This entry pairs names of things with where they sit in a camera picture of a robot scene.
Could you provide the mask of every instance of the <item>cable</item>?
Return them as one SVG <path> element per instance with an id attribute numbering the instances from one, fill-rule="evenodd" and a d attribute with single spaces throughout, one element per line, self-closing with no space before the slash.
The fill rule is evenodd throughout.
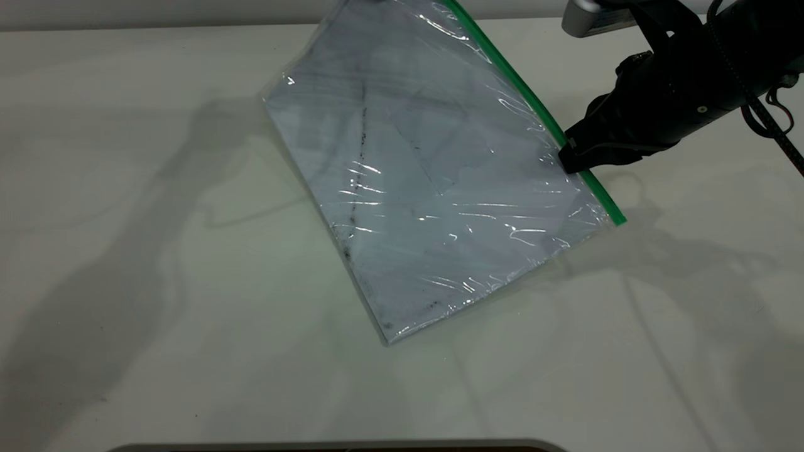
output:
<path id="1" fill-rule="evenodd" d="M 709 35 L 712 38 L 712 43 L 715 45 L 715 49 L 720 54 L 723 63 L 727 69 L 728 74 L 732 77 L 732 81 L 737 85 L 737 87 L 742 91 L 743 97 L 748 102 L 749 107 L 753 112 L 759 117 L 759 120 L 765 126 L 765 130 L 768 132 L 768 138 L 773 138 L 778 143 L 781 150 L 785 152 L 787 158 L 793 163 L 799 173 L 804 176 L 804 156 L 798 152 L 796 146 L 787 138 L 786 133 L 779 127 L 779 124 L 770 116 L 770 112 L 768 109 L 762 104 L 762 102 L 754 96 L 753 92 L 751 92 L 745 85 L 742 76 L 734 67 L 734 62 L 729 57 L 729 54 L 726 52 L 726 48 L 723 45 L 723 40 L 720 38 L 720 24 L 717 23 L 717 11 L 720 9 L 720 5 L 723 4 L 723 0 L 714 0 L 712 4 L 709 6 L 709 11 L 707 12 L 707 24 L 706 28 L 709 31 Z"/>

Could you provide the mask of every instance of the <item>green zipper seal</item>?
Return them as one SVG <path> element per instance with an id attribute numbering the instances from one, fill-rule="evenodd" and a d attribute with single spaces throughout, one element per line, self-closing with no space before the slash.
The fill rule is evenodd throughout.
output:
<path id="1" fill-rule="evenodd" d="M 558 147 L 563 148 L 564 145 L 567 144 L 567 136 L 564 135 L 564 131 L 558 125 L 556 119 L 550 114 L 550 112 L 548 112 L 542 101 L 536 97 L 531 88 L 527 86 L 524 80 L 522 80 L 522 77 L 516 73 L 503 54 L 497 50 L 497 47 L 495 47 L 488 36 L 486 36 L 486 33 L 483 33 L 483 30 L 480 29 L 480 26 L 474 21 L 474 19 L 472 19 L 472 16 L 470 16 L 469 13 L 463 9 L 463 6 L 461 6 L 457 0 L 442 1 L 445 5 L 447 5 L 448 8 L 452 10 L 458 22 L 460 22 L 461 25 L 466 28 L 472 38 L 478 42 L 480 48 L 486 53 L 494 66 L 496 66 L 497 69 L 502 72 L 508 81 L 514 85 L 514 88 L 519 91 L 519 94 L 525 99 L 527 104 L 531 106 L 531 109 L 533 109 L 533 111 L 536 113 L 536 116 L 542 120 L 548 132 L 550 132 L 550 134 L 553 136 L 553 140 L 556 141 Z M 611 195 L 609 195 L 605 188 L 603 188 L 603 184 L 601 184 L 595 175 L 592 174 L 592 171 L 582 171 L 580 176 L 586 185 L 589 186 L 589 190 L 591 190 L 597 200 L 600 201 L 606 212 L 609 213 L 609 217 L 611 217 L 611 220 L 614 222 L 614 224 L 620 226 L 628 221 L 626 216 L 622 214 L 620 208 L 617 207 L 617 204 L 614 203 L 614 200 L 611 199 Z"/>

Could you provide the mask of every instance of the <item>clear plastic bag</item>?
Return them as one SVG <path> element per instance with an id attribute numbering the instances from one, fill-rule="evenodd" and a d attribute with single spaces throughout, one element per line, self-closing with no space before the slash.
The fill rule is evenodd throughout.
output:
<path id="1" fill-rule="evenodd" d="M 454 0 L 337 1 L 263 99 L 389 343 L 625 221 Z"/>

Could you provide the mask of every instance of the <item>white wall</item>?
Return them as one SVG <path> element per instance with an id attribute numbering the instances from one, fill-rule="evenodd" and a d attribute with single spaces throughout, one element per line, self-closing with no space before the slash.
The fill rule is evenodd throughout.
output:
<path id="1" fill-rule="evenodd" d="M 711 0 L 683 0 L 704 12 Z M 313 23 L 329 0 L 0 0 L 0 31 Z M 475 18 L 559 17 L 567 0 L 461 0 Z"/>

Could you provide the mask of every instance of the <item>white table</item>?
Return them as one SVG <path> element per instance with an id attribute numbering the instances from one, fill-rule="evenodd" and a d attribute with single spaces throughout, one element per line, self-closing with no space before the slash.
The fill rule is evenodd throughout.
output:
<path id="1" fill-rule="evenodd" d="M 647 49 L 482 26 L 564 128 Z M 313 29 L 0 35 L 0 449 L 804 448 L 804 180 L 772 142 L 732 114 L 596 171 L 626 226 L 383 347 L 255 99 Z"/>

